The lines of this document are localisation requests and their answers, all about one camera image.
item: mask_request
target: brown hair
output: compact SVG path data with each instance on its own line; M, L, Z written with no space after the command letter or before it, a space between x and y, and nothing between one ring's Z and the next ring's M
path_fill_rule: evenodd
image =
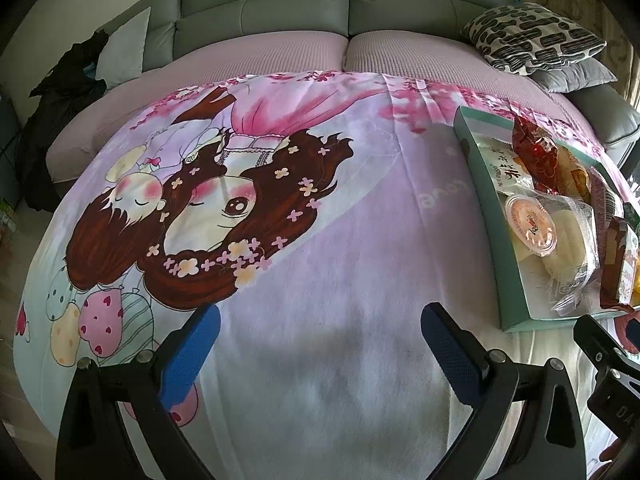
M171 211L182 208L191 196L191 189L203 178L213 178L225 173L226 168L213 161L214 156L226 143L223 140L205 146L190 164L184 163L180 171L171 176L162 186L164 208L155 210L139 222L127 225L127 213L115 211L108 204L111 189L91 202L82 213L66 246L65 260L69 281L78 290L89 290L98 283L108 285L123 275L135 261L147 253L158 238L158 226L171 218ZM193 168L200 168L191 174ZM182 184L174 190L172 182L180 178Z
M202 101L189 108L187 111L178 115L172 124L183 123L185 121L193 121L196 119L213 119L222 110L236 101L231 94L219 97L226 92L226 88L217 86Z
M191 191L211 176L199 171L196 173L198 182L190 181L189 186L179 186L175 191L165 186L168 195L163 194L167 200L164 211L171 216L170 221L156 224L161 232L151 243L158 244L158 254L138 253L137 265L144 272L149 293L177 310L192 310L231 296L237 290L236 275L231 267L233 261L227 260L223 253L233 242L247 243L255 238L259 242L256 253L266 260L313 225L318 212L310 206L311 200L324 198L335 189L337 182L332 185L332 181L338 165L353 156L349 146L351 139L338 140L337 137L335 134L322 142L306 130L297 132L289 137L287 148L273 155L270 164L243 171L241 176L254 182L255 206L247 218L232 228L220 246L212 251L185 250L178 254L165 254L163 247L166 230L189 203ZM293 221L293 212L302 215L298 214ZM179 277L175 269L170 272L174 264L192 258L197 260L196 274Z

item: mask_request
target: black and white patterned pillow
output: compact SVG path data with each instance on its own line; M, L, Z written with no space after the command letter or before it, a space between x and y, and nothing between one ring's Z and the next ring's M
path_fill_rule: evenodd
M494 7L462 29L497 70L530 75L595 56L607 42L538 4Z

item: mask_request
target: metal screw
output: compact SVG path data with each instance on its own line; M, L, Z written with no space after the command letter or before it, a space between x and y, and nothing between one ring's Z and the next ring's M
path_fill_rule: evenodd
M136 361L139 363L148 363L154 358L154 353L151 350L141 350L136 354Z
M78 359L78 368L81 370L87 370L91 366L91 359L88 357L81 357Z
M562 364L562 361L560 359L557 359L555 357L552 359L549 359L549 364L554 370L558 370L558 371L564 370L564 364Z
M489 359L494 363L503 363L507 360L507 354L502 350L491 350L489 352Z

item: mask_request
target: green box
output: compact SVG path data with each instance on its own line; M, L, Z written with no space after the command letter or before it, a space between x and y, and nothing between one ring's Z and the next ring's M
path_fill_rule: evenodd
M502 330L505 332L526 332L573 326L578 317L587 314L587 312L578 308L575 315L561 317L551 310L548 300L546 308L544 308L545 305L540 300L542 293L533 291L536 288L533 285L535 275L538 272L546 274L542 261L539 258L527 258L518 266L511 244L510 227L502 212L500 197L494 189L491 175L476 145L474 134L495 137L511 143L513 121L472 108L460 107L456 112L453 127L465 153L484 215L484 224L489 236L495 269ZM616 189L602 164L571 146L562 142L557 143L566 146L583 164L593 166L604 176L609 186ZM624 313L617 310L600 310L588 314L596 319L601 319L621 316Z

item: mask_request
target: cartoon girl eye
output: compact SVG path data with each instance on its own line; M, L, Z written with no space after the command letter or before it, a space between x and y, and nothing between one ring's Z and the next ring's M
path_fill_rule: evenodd
M228 216L239 216L244 214L249 206L249 199L244 196L232 198L225 206L225 214Z

